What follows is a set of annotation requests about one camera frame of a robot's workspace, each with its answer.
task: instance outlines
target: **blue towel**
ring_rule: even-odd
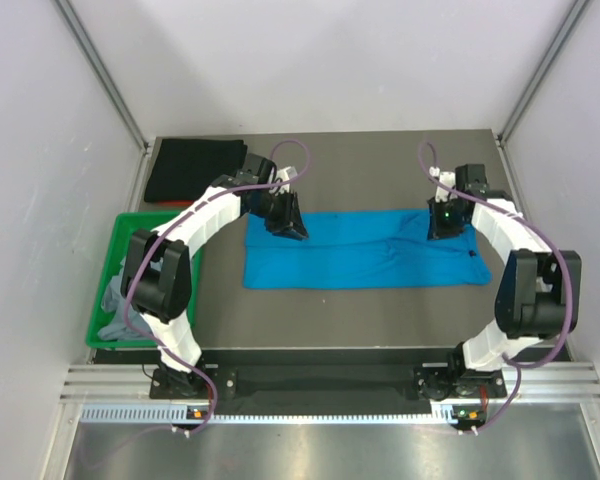
[[[491,273],[482,261],[476,233],[427,240],[427,210],[309,213],[309,240],[268,233],[249,218],[246,288],[404,288],[485,285]]]

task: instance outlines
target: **green tray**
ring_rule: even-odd
[[[127,249],[129,248],[129,240],[131,235],[139,228],[152,230],[155,227],[168,222],[180,211],[168,211],[168,212],[147,212],[147,213],[122,213],[116,218],[116,223],[113,227],[113,233],[111,234],[111,241],[109,243],[109,251],[107,252],[107,258],[104,262],[102,269],[102,275],[100,276],[100,285],[98,286],[98,293],[93,305],[93,312],[91,314],[91,322],[89,323],[89,329],[87,330],[86,343],[91,348],[145,348],[155,347],[155,342],[151,340],[129,340],[129,341],[113,341],[104,342],[98,337],[98,331],[106,325],[109,325],[113,320],[114,313],[106,313],[100,308],[102,297],[104,292],[109,285],[111,279],[120,272],[120,262],[127,255]],[[196,291],[198,289],[198,278],[200,277],[200,260],[202,257],[202,250],[193,257],[191,261],[191,301],[189,302],[189,308],[187,309],[187,317],[189,317],[189,323],[193,328],[195,325],[195,307],[196,307]]]

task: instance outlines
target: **white wall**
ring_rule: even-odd
[[[0,480],[41,466],[138,160],[52,2],[0,0]]]
[[[510,141],[534,221],[583,259],[576,350],[600,375],[600,0]]]
[[[564,0],[73,0],[146,136],[499,130]]]

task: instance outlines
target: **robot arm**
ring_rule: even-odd
[[[429,238],[459,235],[471,224],[482,233],[505,265],[495,301],[495,319],[475,337],[458,346],[451,361],[451,376],[494,372],[502,356],[515,357],[527,347],[560,333],[565,316],[562,274],[551,249],[512,217],[522,216],[505,192],[489,188],[483,165],[464,165],[455,172],[431,171],[440,181],[510,212],[503,215],[487,206],[457,198],[438,187],[429,200]],[[572,279],[577,323],[581,261],[577,253],[561,251]]]
[[[160,244],[152,261],[162,261],[162,267],[160,271],[147,267],[131,303],[149,325],[153,335],[164,344],[164,348],[190,365],[196,365],[202,353],[193,338],[186,311],[191,298],[191,259],[200,247],[222,227],[245,213],[264,218],[265,227],[273,235],[296,240],[308,238],[298,207],[297,193],[291,192],[286,185],[273,192],[248,190],[218,196],[233,187],[266,184],[272,175],[274,180],[288,180],[295,176],[295,169],[288,167],[278,171],[272,161],[248,154],[235,176],[223,175],[218,178],[202,198],[178,217],[153,231],[138,230],[131,238],[121,284],[121,293],[125,297],[151,245],[167,228],[183,216],[195,212]],[[161,360],[172,370],[189,373],[164,351]]]

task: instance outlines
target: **black cloth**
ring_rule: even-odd
[[[242,140],[165,138],[144,191],[144,201],[194,202],[222,174],[235,175],[244,163]]]

